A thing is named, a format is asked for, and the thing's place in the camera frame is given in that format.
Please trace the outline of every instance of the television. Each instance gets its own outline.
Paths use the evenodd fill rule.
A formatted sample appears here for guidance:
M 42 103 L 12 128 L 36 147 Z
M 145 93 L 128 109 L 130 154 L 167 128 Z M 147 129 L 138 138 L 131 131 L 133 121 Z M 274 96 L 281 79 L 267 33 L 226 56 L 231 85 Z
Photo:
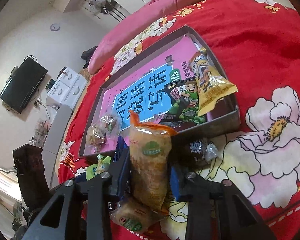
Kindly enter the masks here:
M 11 73 L 0 98 L 5 104 L 21 114 L 47 72 L 44 67 L 27 57 L 21 66 Z

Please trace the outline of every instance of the green label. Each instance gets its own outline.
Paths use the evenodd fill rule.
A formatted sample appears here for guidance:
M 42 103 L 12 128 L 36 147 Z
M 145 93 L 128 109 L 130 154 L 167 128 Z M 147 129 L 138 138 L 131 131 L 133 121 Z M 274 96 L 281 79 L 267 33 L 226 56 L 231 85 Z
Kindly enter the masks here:
M 170 82 L 181 80 L 180 70 L 178 68 L 171 70 Z
M 142 229 L 142 224 L 138 220 L 132 218 L 122 217 L 120 218 L 120 224 L 134 232 L 138 232 Z
M 150 141 L 142 148 L 144 155 L 156 155 L 161 153 L 160 146 L 155 141 Z

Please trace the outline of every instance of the red bedspread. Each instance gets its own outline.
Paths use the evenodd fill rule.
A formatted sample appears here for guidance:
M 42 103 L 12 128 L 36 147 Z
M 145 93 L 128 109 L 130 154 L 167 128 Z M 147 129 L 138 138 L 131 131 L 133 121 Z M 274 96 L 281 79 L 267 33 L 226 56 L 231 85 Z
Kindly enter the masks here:
M 116 56 L 122 67 L 141 50 L 173 30 L 189 25 L 211 47 L 229 80 L 235 83 L 241 132 L 214 139 L 223 151 L 200 175 L 231 179 L 252 202 L 278 239 L 300 228 L 300 17 L 271 0 L 207 0 L 166 16 L 151 34 L 139 37 Z M 70 146 L 59 168 L 59 182 L 88 166 L 78 151 L 90 109 L 114 58 L 92 77 L 72 121 Z M 112 225 L 114 239 L 184 239 L 187 205 L 167 198 L 168 219 L 143 235 Z

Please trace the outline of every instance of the metal screw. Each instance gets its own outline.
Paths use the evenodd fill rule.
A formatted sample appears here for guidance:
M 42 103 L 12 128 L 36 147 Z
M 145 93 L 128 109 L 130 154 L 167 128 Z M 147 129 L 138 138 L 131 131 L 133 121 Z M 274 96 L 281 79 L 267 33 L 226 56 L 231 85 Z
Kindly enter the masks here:
M 193 179 L 195 177 L 195 175 L 196 175 L 195 172 L 191 171 L 191 172 L 188 172 L 186 176 L 189 179 Z
M 66 182 L 65 182 L 65 186 L 66 187 L 70 187 L 70 186 L 72 186 L 73 185 L 73 180 L 67 180 Z
M 230 186 L 232 185 L 232 181 L 229 180 L 229 179 L 224 179 L 224 180 L 222 181 L 222 184 L 223 184 L 224 186 L 226 186 L 226 187 L 230 187 Z
M 103 179 L 109 178 L 110 177 L 110 173 L 109 172 L 103 172 L 100 174 L 100 177 Z

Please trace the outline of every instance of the black snack bag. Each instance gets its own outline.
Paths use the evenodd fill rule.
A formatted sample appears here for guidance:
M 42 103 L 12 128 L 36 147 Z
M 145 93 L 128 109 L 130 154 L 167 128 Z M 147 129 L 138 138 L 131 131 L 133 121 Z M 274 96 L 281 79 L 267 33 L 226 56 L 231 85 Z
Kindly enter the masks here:
M 171 98 L 171 108 L 159 122 L 193 122 L 194 125 L 205 123 L 206 115 L 198 116 L 199 96 L 195 77 L 170 82 L 164 86 Z

